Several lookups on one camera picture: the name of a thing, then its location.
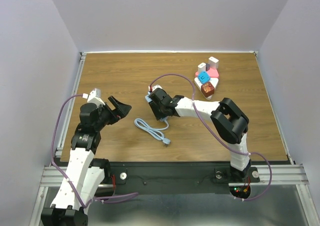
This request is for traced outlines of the dark red plug adapter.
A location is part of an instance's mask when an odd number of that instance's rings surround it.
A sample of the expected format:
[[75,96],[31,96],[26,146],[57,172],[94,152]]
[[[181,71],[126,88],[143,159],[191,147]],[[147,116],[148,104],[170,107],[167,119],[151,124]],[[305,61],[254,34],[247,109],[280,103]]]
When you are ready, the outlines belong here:
[[210,98],[215,93],[215,87],[211,82],[207,82],[201,85],[200,91],[205,98]]

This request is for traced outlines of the blue plug adapter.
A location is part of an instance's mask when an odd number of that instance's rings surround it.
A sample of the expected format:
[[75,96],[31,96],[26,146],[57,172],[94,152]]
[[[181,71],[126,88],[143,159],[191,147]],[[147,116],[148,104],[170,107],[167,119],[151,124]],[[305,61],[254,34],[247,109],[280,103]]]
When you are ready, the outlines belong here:
[[198,76],[198,80],[200,81],[201,84],[205,84],[210,81],[211,77],[206,71],[201,71]]

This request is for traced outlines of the white triangular socket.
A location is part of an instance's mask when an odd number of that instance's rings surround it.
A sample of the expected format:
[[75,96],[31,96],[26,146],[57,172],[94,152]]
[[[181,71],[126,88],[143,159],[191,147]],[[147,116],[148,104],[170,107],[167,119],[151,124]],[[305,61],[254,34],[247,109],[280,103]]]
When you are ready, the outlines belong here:
[[200,80],[196,77],[196,78],[194,78],[194,83],[197,86],[197,88],[199,89],[199,91],[202,93],[204,98],[209,101],[212,99],[212,97],[216,91],[216,88],[219,83],[219,79],[218,78],[211,78],[208,82],[201,83]]

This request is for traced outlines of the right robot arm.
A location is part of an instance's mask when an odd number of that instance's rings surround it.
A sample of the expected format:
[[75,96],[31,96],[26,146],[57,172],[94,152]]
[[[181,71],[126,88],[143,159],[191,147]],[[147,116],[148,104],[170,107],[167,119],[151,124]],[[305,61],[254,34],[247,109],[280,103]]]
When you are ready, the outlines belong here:
[[235,181],[248,176],[251,166],[247,148],[249,118],[230,99],[221,101],[193,100],[183,95],[171,97],[161,87],[145,96],[155,118],[160,121],[167,117],[193,117],[206,124],[211,121],[218,133],[216,139],[230,152],[230,175]]

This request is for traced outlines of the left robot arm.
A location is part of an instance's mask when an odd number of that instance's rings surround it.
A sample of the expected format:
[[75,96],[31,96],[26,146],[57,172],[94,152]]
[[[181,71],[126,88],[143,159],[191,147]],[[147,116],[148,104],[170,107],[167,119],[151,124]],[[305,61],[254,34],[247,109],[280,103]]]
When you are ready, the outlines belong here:
[[95,158],[101,141],[100,132],[105,126],[125,118],[132,108],[113,96],[108,100],[114,109],[97,96],[83,97],[87,102],[80,107],[79,124],[71,140],[66,170],[52,162],[63,179],[50,206],[42,210],[40,219],[45,226],[88,225],[88,210],[99,184],[111,179],[109,160]]

